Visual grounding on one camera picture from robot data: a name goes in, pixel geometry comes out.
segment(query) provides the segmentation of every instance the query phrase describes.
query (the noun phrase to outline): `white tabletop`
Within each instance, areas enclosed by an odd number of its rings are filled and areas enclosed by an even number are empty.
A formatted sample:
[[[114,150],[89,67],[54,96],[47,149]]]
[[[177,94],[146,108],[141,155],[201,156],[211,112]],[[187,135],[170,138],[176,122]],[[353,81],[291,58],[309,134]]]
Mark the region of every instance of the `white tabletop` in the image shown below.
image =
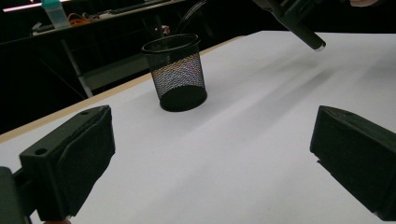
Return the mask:
[[[383,223],[309,145],[320,105],[396,131],[396,35],[319,35],[322,52],[289,32],[208,52],[187,112],[162,110],[151,79],[88,106],[111,106],[116,154],[73,224]],[[73,115],[2,143],[0,164]]]

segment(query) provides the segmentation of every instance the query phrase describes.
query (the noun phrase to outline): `black mesh pencil cup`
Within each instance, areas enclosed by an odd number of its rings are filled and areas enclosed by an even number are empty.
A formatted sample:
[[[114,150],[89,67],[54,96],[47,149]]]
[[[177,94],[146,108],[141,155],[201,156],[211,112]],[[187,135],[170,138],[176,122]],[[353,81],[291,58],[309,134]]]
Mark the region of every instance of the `black mesh pencil cup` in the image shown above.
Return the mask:
[[[143,46],[149,70],[166,111],[195,108],[207,97],[197,35],[170,35]]]

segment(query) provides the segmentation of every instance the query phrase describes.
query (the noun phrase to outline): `robot end effector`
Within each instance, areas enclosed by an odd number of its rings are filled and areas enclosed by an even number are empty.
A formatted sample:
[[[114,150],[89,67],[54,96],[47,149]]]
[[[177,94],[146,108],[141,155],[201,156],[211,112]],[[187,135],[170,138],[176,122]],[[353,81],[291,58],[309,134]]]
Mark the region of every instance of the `robot end effector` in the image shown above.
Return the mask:
[[[253,0],[253,2],[261,9],[271,12],[281,24],[311,49],[321,51],[325,48],[326,42],[301,23],[306,14],[322,0],[284,0],[281,4],[277,0]]]

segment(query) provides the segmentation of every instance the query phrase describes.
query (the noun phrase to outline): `pencil cup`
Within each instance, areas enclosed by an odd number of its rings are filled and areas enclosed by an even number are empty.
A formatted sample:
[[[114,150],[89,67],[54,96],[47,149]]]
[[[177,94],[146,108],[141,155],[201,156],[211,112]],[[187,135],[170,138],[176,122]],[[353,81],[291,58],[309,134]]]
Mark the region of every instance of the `pencil cup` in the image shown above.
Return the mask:
[[[206,100],[199,41],[198,35],[169,35],[142,47],[162,109],[186,111]]]

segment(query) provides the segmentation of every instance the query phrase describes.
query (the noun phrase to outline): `table edge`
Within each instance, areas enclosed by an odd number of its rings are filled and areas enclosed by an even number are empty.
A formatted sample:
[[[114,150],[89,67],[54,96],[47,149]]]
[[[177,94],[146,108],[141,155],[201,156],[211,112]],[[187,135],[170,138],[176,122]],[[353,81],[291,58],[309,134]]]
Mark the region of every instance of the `table edge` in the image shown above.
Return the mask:
[[[233,38],[231,38],[229,40],[226,40],[226,41],[224,41],[222,43],[219,43],[219,44],[217,44],[217,45],[215,45],[213,47],[210,47],[208,49],[204,49],[204,50],[202,50],[200,52],[200,54],[204,55],[204,54],[208,53],[209,51],[211,51],[213,49],[216,49],[216,48],[221,47],[221,46],[223,46],[225,44],[233,42],[236,39],[239,39],[241,37],[243,37],[243,36],[242,35],[236,36],[236,37],[233,37]],[[60,119],[60,118],[62,118],[64,116],[67,116],[69,114],[75,113],[75,112],[79,111],[80,109],[82,109],[84,107],[87,107],[89,105],[93,105],[93,104],[95,104],[95,103],[97,103],[99,101],[102,101],[102,100],[104,100],[104,99],[106,99],[106,98],[108,98],[108,97],[110,97],[110,96],[112,96],[114,94],[119,93],[119,92],[126,91],[129,88],[132,88],[133,86],[136,86],[136,85],[138,85],[138,84],[140,84],[142,82],[145,82],[147,80],[150,80],[150,79],[151,79],[151,73],[147,73],[147,74],[143,75],[142,77],[138,77],[138,78],[135,78],[135,79],[133,79],[131,81],[125,82],[125,83],[123,83],[123,84],[121,84],[121,85],[119,85],[119,86],[117,86],[115,88],[112,88],[112,89],[108,90],[108,91],[104,91],[102,93],[94,95],[91,98],[88,98],[88,99],[83,100],[81,102],[78,102],[76,104],[70,105],[70,106],[68,106],[68,107],[66,107],[64,109],[58,110],[56,112],[53,112],[53,113],[51,113],[51,114],[49,114],[49,115],[47,115],[47,116],[45,116],[45,117],[43,117],[41,119],[34,120],[34,121],[29,122],[29,123],[27,123],[25,125],[22,125],[21,127],[16,128],[14,130],[11,130],[9,132],[3,133],[3,134],[0,135],[0,143],[6,142],[6,141],[8,141],[10,139],[18,137],[21,134],[28,133],[28,132],[36,129],[36,128],[39,128],[39,127],[44,126],[44,125],[46,125],[46,124],[48,124],[48,123],[50,123],[52,121],[55,121],[56,119]]]

